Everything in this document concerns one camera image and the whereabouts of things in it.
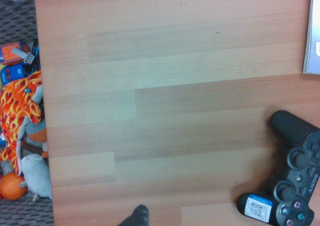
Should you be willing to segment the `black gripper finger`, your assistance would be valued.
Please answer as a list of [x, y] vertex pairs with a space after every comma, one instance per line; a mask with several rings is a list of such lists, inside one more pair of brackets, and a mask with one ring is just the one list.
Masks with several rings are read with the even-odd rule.
[[118, 226], [149, 226], [149, 216], [149, 209], [145, 205], [140, 204]]

